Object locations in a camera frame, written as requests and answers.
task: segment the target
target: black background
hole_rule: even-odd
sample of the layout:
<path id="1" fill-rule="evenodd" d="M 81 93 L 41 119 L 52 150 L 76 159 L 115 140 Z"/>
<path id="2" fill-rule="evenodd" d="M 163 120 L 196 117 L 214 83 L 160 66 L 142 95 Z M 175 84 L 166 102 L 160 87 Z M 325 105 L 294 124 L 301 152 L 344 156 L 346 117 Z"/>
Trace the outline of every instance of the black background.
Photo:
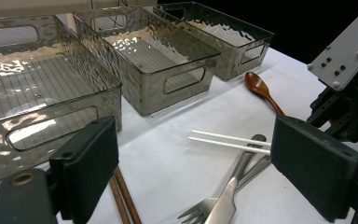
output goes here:
<path id="1" fill-rule="evenodd" d="M 158 0 L 172 2 L 188 1 Z M 270 46 L 302 63 L 311 63 L 358 17 L 358 0 L 195 2 L 271 31 Z"/>

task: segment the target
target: white table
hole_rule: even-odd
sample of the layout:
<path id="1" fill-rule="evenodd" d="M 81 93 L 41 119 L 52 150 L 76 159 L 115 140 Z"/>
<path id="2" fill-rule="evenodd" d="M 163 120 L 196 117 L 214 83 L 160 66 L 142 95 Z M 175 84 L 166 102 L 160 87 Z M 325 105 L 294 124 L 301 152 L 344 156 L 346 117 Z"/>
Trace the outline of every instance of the white table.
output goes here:
<path id="1" fill-rule="evenodd" d="M 300 63 L 269 49 L 254 69 L 287 116 L 305 120 L 324 85 Z M 151 116 L 141 117 L 123 99 L 123 129 L 117 134 L 120 170 L 145 224 L 180 223 L 177 217 L 207 197 L 218 197 L 241 150 L 195 142 L 191 130 L 271 141 L 275 113 L 246 89 L 244 75 L 224 82 Z M 358 144 L 349 144 L 358 150 Z M 233 224 L 328 223 L 273 165 L 235 196 Z M 351 223 L 347 219 L 336 223 Z M 121 223 L 113 194 L 106 188 L 89 223 Z"/>

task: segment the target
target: plastic bin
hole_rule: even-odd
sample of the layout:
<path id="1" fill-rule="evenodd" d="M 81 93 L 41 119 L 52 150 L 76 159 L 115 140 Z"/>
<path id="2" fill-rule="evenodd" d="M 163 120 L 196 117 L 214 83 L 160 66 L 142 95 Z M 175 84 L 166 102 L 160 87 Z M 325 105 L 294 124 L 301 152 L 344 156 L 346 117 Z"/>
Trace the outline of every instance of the plastic bin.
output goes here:
<path id="1" fill-rule="evenodd" d="M 141 116 L 209 90 L 220 52 L 143 7 L 73 12 L 77 34 Z"/>
<path id="2" fill-rule="evenodd" d="M 0 180 L 105 116 L 121 130 L 121 82 L 57 17 L 0 19 Z"/>
<path id="3" fill-rule="evenodd" d="M 160 4 L 148 9 L 219 49 L 221 56 L 214 72 L 223 81 L 259 66 L 274 36 L 272 32 L 196 2 Z"/>

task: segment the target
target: metal fork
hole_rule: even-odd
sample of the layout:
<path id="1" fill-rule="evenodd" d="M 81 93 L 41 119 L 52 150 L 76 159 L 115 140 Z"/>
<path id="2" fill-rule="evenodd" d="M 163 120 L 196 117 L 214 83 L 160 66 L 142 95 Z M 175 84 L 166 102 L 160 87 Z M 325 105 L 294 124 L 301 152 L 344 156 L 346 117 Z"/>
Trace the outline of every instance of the metal fork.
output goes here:
<path id="1" fill-rule="evenodd" d="M 267 138 L 262 134 L 256 134 L 253 140 L 257 141 L 266 141 Z M 261 146 L 249 144 L 248 147 L 257 147 L 261 148 Z M 222 195 L 219 198 L 206 198 L 202 200 L 200 203 L 196 204 L 195 206 L 191 207 L 187 211 L 185 211 L 179 218 L 186 217 L 186 220 L 182 222 L 182 224 L 196 224 L 196 223 L 204 223 L 207 220 L 208 216 L 212 212 L 214 206 L 219 201 L 220 198 L 224 197 L 224 193 L 227 193 L 227 189 L 233 189 L 238 191 L 239 189 L 243 188 L 247 185 L 253 178 L 255 178 L 258 174 L 261 173 L 265 168 L 267 168 L 268 163 L 264 161 L 269 158 L 269 156 L 263 157 L 254 167 L 252 167 L 249 172 L 245 175 L 243 171 L 249 165 L 250 160 L 255 155 L 254 152 L 247 152 L 244 151 L 241 154 L 241 157 L 227 182 L 227 186 L 225 190 L 222 192 Z"/>

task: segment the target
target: brown spoon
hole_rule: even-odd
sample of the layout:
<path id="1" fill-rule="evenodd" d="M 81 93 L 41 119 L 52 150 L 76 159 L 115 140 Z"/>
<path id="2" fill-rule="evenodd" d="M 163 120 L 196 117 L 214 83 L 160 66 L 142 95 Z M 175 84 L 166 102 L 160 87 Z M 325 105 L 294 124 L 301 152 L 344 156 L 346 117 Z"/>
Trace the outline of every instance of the brown spoon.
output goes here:
<path id="1" fill-rule="evenodd" d="M 251 92 L 267 100 L 278 115 L 284 115 L 281 108 L 269 95 L 269 87 L 260 76 L 253 72 L 247 72 L 245 74 L 245 85 Z"/>

